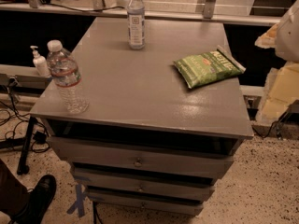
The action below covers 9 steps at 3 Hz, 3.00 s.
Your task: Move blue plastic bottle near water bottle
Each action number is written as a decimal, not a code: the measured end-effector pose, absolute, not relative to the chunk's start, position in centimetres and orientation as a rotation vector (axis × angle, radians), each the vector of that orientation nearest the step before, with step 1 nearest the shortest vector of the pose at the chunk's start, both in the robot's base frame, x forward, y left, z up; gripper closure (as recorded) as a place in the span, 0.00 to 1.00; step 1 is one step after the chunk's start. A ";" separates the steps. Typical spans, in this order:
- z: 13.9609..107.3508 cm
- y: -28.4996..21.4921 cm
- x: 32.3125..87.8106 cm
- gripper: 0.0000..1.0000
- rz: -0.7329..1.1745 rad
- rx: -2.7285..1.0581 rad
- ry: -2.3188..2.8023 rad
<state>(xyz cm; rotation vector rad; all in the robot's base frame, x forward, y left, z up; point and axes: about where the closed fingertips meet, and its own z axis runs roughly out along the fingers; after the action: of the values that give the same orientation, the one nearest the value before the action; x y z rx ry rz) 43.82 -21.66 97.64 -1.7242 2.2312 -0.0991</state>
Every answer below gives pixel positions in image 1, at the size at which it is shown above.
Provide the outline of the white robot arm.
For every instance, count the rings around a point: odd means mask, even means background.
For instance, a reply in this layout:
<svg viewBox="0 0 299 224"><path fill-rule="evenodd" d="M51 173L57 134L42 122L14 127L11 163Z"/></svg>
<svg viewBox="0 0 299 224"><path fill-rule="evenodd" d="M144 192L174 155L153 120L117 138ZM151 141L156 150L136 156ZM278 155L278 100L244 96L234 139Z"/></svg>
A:
<svg viewBox="0 0 299 224"><path fill-rule="evenodd" d="M273 48L279 58L299 62L299 0L295 1L279 23L257 38L255 46Z"/></svg>

